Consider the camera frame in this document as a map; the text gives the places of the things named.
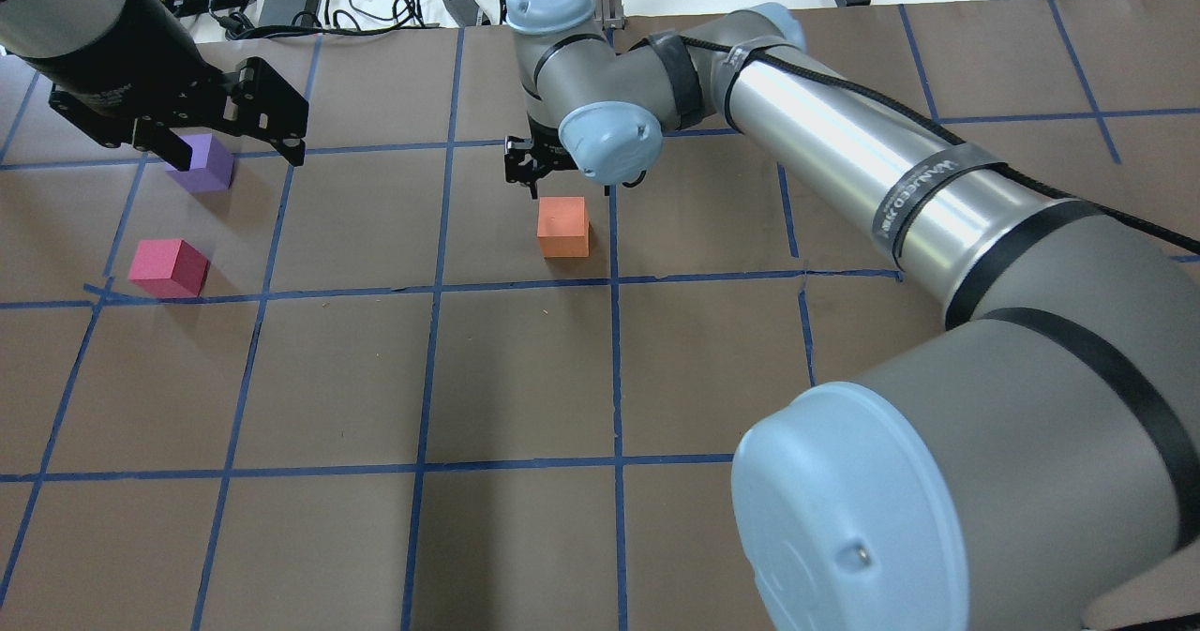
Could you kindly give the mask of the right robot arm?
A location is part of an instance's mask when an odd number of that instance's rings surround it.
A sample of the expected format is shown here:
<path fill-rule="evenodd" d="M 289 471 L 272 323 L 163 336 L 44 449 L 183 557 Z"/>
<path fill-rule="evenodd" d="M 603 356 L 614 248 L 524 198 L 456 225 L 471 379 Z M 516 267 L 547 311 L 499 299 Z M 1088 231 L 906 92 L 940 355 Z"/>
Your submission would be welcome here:
<path fill-rule="evenodd" d="M 1196 551 L 1190 239 L 1037 184 L 818 64 L 780 4 L 626 52 L 594 0 L 505 0 L 532 137 L 506 178 L 630 188 L 722 118 L 938 305 L 941 331 L 740 437 L 731 499 L 776 630 L 1084 630 Z"/>

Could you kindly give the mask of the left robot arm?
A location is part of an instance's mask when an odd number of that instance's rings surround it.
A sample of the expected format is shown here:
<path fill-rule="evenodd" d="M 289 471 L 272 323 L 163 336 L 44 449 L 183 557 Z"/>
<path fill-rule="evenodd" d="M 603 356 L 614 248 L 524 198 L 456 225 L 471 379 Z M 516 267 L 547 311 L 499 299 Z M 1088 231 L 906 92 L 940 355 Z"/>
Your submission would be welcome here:
<path fill-rule="evenodd" d="M 191 169 L 180 128 L 268 143 L 304 166 L 310 104 L 265 59 L 226 72 L 160 0 L 2 0 L 5 50 L 52 85 L 49 106 L 103 148 Z"/>

